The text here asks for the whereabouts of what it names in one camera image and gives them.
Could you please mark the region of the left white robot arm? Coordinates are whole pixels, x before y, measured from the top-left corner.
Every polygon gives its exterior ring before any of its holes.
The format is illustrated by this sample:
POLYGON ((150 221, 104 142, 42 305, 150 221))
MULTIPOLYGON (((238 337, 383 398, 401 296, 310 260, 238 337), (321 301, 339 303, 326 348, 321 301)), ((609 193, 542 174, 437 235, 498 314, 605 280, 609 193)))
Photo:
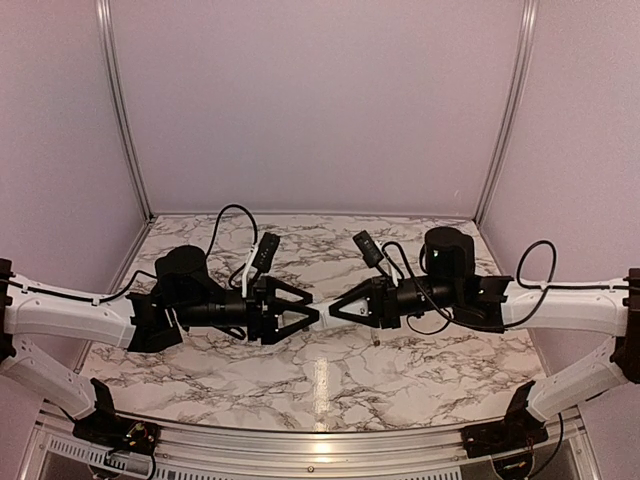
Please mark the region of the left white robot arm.
POLYGON ((155 263, 148 294, 99 297, 48 291, 1 262, 1 372, 56 404, 73 421, 86 420, 106 445, 125 438, 108 387, 87 379, 37 348, 32 334, 78 338, 133 353, 159 353, 192 327, 213 327, 240 340, 273 345, 319 320, 312 294, 270 276, 225 289, 208 273, 205 252, 180 246, 155 263))

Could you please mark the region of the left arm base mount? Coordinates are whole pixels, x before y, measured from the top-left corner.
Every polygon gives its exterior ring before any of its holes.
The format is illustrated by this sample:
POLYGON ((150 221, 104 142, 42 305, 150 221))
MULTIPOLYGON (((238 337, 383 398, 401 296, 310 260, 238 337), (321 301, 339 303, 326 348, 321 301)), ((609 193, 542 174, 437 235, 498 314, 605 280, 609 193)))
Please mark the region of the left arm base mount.
POLYGON ((109 447, 113 452, 152 456, 159 440, 160 426, 118 415, 108 386, 95 378, 90 380, 90 384, 96 396, 94 410, 88 416, 73 420, 73 435, 109 447))

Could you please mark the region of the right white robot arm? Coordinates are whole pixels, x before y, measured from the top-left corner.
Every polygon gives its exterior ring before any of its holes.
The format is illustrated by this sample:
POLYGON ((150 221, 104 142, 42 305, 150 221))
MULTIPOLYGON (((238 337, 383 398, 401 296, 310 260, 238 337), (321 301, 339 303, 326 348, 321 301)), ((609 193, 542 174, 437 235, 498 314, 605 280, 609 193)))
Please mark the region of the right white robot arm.
POLYGON ((404 317, 434 311, 460 327, 508 330, 568 329, 608 335, 598 349, 551 377, 516 390, 495 438, 515 448, 535 426, 582 401, 639 381, 639 272, 593 284, 525 282, 519 275, 475 272, 471 236, 436 227, 424 237, 422 276, 372 277, 321 306, 325 327, 354 322, 395 329, 404 317))

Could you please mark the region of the white remote control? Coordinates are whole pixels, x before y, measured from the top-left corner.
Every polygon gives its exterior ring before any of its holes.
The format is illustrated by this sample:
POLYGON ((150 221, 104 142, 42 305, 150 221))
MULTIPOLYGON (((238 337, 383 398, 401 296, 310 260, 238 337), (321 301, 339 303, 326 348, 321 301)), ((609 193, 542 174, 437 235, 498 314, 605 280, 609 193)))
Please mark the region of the white remote control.
MULTIPOLYGON (((326 300, 319 303, 311 304, 310 307, 319 312, 319 320, 307 327, 308 330, 320 331, 336 328, 346 328, 355 325, 355 322, 338 318, 329 312, 329 306, 336 300, 326 300)), ((356 316, 366 316, 368 314, 368 302, 366 299, 358 299, 340 309, 341 313, 354 314, 356 316)), ((303 318, 307 317, 307 313, 285 311, 277 317, 278 326, 285 327, 292 325, 303 318)))

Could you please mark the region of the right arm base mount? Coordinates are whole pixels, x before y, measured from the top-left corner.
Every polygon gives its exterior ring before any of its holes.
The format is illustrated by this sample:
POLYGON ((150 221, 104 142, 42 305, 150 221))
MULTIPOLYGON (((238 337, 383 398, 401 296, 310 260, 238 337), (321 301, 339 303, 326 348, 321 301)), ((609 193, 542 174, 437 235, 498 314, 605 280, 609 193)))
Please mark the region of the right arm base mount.
POLYGON ((463 448, 469 458, 478 458, 532 447, 549 438, 545 421, 527 411, 527 397, 534 386, 529 381, 514 393, 504 417, 461 429, 463 448))

